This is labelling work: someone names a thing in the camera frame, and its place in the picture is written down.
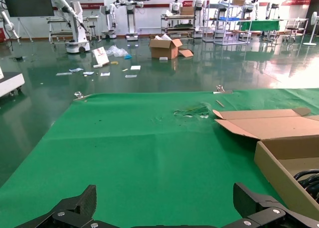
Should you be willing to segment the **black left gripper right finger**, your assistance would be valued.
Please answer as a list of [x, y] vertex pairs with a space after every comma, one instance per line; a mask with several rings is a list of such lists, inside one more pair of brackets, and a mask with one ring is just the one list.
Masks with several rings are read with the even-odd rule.
[[287, 209], [269, 195], [249, 190], [243, 183], [233, 185], [233, 205], [242, 219], [226, 228], [317, 228], [319, 222]]

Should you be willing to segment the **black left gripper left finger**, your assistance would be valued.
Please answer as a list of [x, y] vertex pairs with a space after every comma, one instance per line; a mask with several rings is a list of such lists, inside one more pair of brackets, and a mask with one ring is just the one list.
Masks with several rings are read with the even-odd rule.
[[96, 185], [82, 194], [62, 199], [48, 213], [18, 225], [19, 228], [108, 228], [106, 222], [93, 219], [97, 207]]

